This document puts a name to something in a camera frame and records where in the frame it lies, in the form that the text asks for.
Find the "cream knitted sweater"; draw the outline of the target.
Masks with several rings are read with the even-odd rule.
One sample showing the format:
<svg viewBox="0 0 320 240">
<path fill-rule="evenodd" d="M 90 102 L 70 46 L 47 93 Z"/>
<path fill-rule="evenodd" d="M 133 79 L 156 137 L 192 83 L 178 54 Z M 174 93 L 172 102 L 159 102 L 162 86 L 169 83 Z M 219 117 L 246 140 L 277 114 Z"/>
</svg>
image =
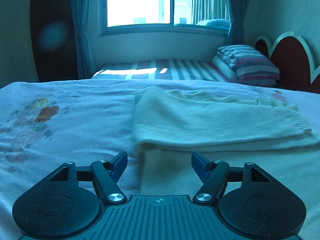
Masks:
<svg viewBox="0 0 320 240">
<path fill-rule="evenodd" d="M 232 166 L 252 161 L 296 191 L 319 178 L 318 133 L 296 106 L 271 98 L 150 87 L 135 95 L 133 138 L 142 194 L 195 194 L 193 152 Z"/>
</svg>

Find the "white floral blanket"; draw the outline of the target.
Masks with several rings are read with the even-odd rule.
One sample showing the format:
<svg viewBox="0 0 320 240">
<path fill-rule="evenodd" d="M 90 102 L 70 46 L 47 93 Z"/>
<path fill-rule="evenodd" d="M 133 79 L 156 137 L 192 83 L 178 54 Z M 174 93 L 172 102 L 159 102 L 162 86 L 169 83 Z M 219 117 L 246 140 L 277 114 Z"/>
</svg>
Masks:
<svg viewBox="0 0 320 240">
<path fill-rule="evenodd" d="M 119 181 L 128 196 L 193 195 L 201 181 L 190 157 L 135 158 L 132 113 L 135 94 L 150 86 L 217 97 L 270 99 L 294 104 L 319 129 L 319 95 L 234 83 L 166 80 L 82 80 L 12 83 L 1 89 L 1 239 L 19 239 L 12 218 L 15 200 L 66 161 L 79 166 L 111 159 L 120 151 L 129 164 Z"/>
</svg>

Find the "white pillow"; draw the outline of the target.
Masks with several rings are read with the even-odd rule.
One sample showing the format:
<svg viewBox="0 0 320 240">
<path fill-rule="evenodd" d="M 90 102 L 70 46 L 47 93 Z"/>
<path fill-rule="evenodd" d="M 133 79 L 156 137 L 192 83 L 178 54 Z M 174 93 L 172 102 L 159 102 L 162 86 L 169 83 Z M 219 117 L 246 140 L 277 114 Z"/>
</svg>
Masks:
<svg viewBox="0 0 320 240">
<path fill-rule="evenodd" d="M 233 83 L 240 83 L 243 85 L 252 85 L 260 87 L 273 87 L 276 85 L 274 80 L 249 80 L 241 81 L 236 72 L 231 70 L 229 66 L 224 63 L 217 55 L 213 57 L 212 64 L 222 73 L 222 75 Z"/>
</svg>

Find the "striped folded quilt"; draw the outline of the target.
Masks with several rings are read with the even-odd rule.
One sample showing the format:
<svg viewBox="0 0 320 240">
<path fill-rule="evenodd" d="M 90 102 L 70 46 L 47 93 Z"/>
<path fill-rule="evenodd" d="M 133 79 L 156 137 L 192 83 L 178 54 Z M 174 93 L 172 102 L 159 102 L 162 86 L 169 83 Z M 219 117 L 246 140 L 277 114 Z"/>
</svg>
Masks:
<svg viewBox="0 0 320 240">
<path fill-rule="evenodd" d="M 279 69 L 252 46 L 242 44 L 219 47 L 217 56 L 241 81 L 280 80 Z"/>
</svg>

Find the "striped bed sheet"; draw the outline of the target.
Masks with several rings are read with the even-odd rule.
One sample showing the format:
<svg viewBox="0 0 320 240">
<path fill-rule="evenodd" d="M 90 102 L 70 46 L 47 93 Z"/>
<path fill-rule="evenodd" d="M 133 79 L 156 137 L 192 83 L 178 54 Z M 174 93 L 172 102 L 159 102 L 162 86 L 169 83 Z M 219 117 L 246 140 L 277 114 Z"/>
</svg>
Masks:
<svg viewBox="0 0 320 240">
<path fill-rule="evenodd" d="M 176 59 L 139 61 L 134 63 L 107 63 L 93 75 L 93 78 L 229 81 L 210 63 Z"/>
</svg>

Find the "red heart-shaped headboard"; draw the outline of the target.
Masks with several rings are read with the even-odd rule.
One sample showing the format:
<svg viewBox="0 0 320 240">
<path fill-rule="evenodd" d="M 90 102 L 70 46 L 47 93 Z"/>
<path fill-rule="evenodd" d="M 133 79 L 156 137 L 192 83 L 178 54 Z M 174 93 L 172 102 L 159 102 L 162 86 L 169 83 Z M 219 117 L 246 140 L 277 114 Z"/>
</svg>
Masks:
<svg viewBox="0 0 320 240">
<path fill-rule="evenodd" d="M 307 42 L 299 34 L 285 32 L 273 43 L 260 35 L 254 47 L 279 69 L 277 88 L 319 93 L 319 66 Z"/>
</svg>

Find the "dark doorway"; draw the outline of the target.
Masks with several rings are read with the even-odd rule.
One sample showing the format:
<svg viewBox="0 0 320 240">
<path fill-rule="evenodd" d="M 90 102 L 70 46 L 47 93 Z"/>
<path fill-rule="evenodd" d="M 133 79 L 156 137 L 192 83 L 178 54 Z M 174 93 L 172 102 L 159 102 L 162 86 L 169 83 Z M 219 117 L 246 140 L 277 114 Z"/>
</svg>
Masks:
<svg viewBox="0 0 320 240">
<path fill-rule="evenodd" d="M 39 81 L 78 79 L 71 0 L 30 0 L 30 35 Z"/>
</svg>

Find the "bedding on window sill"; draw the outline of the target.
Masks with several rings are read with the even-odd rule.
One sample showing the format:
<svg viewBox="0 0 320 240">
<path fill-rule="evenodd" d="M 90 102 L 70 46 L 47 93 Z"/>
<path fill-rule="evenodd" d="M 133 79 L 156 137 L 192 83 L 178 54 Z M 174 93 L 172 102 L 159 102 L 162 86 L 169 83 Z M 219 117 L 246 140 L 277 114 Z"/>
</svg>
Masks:
<svg viewBox="0 0 320 240">
<path fill-rule="evenodd" d="M 229 20 L 215 18 L 211 20 L 201 20 L 197 22 L 197 25 L 206 26 L 206 27 L 217 27 L 217 28 L 229 28 Z"/>
</svg>

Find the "right blue curtain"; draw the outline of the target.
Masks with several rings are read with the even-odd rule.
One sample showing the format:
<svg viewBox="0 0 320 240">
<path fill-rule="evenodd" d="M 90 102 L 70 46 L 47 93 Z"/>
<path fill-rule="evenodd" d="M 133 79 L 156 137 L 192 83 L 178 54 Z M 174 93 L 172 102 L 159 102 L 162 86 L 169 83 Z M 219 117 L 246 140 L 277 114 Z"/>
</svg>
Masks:
<svg viewBox="0 0 320 240">
<path fill-rule="evenodd" d="M 229 31 L 226 44 L 242 44 L 244 41 L 244 20 L 249 0 L 225 0 L 229 12 Z"/>
</svg>

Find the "blue curtain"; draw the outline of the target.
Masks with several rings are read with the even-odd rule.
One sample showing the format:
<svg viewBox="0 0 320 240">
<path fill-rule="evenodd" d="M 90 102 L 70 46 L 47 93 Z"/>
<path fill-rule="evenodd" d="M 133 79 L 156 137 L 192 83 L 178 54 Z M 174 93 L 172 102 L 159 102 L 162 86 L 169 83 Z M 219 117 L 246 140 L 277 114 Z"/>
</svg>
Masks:
<svg viewBox="0 0 320 240">
<path fill-rule="evenodd" d="M 79 79 L 89 79 L 93 75 L 92 52 L 88 39 L 90 6 L 91 0 L 71 0 Z"/>
<path fill-rule="evenodd" d="M 249 0 L 225 0 L 229 12 L 229 31 L 226 44 L 242 44 L 244 41 L 244 20 Z"/>
</svg>

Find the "left blue curtain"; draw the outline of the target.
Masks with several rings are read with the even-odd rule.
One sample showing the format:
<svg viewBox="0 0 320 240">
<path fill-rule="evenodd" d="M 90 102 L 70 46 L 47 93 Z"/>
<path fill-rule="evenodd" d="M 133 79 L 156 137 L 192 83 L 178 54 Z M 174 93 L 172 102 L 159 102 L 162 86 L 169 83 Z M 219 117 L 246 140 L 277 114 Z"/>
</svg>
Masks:
<svg viewBox="0 0 320 240">
<path fill-rule="evenodd" d="M 90 6 L 91 0 L 71 0 L 79 79 L 89 79 L 93 75 L 92 52 L 88 39 Z"/>
</svg>

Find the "window with dark frame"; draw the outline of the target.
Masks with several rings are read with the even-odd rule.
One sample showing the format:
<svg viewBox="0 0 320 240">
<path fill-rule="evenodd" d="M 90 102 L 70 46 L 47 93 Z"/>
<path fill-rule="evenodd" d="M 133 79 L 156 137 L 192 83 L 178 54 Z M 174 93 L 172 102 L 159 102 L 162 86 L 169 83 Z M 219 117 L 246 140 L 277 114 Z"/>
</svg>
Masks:
<svg viewBox="0 0 320 240">
<path fill-rule="evenodd" d="M 201 20 L 229 20 L 225 0 L 98 0 L 105 35 L 184 32 L 226 35 L 225 28 L 197 25 Z"/>
</svg>

